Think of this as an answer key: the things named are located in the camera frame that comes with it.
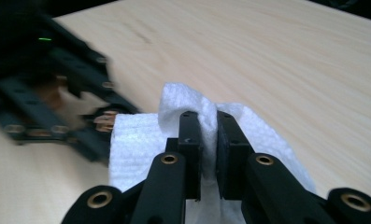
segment table surface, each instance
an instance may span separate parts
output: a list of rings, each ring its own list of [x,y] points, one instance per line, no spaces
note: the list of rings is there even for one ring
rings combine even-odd
[[[110,58],[142,111],[157,112],[165,82],[242,103],[288,141],[319,195],[371,196],[371,21],[303,0],[125,0],[57,21]],[[0,223],[58,223],[107,183],[106,166],[70,147],[19,147],[0,130]]]

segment green light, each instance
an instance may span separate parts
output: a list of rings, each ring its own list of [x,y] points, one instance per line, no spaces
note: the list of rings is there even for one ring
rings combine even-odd
[[[46,37],[39,37],[38,40],[41,40],[41,41],[51,41],[50,38],[46,38]]]

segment wood grain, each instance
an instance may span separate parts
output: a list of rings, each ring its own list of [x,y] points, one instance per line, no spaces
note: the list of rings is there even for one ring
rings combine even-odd
[[[371,196],[371,21],[301,0],[125,0],[57,21],[110,58],[144,112],[165,82],[242,103],[289,142],[322,197],[345,186]],[[57,223],[106,182],[70,148],[15,147],[0,133],[0,223]]]

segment white cloth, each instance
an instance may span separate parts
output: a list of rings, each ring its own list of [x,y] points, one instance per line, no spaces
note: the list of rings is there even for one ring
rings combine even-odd
[[[186,223],[244,223],[240,202],[220,200],[215,176],[217,110],[235,117],[256,152],[280,159],[298,181],[314,192],[314,184],[293,151],[272,128],[246,106],[214,104],[181,83],[164,86],[158,114],[117,115],[111,138],[110,185],[126,191],[144,180],[153,158],[164,152],[167,137],[178,137],[179,115],[198,113],[204,144],[202,200],[187,202]]]

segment paper towel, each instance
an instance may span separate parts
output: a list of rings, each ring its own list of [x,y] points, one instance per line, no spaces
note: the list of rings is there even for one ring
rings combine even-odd
[[[158,114],[117,115],[111,138],[110,185],[126,191],[144,180],[153,158],[164,152],[167,137],[178,137],[179,115],[198,113],[204,145],[202,200],[187,202],[186,223],[244,223],[240,202],[220,200],[215,176],[217,110],[234,116],[257,152],[276,156],[309,191],[314,185],[289,145],[241,104],[214,104],[181,83],[164,86]]]

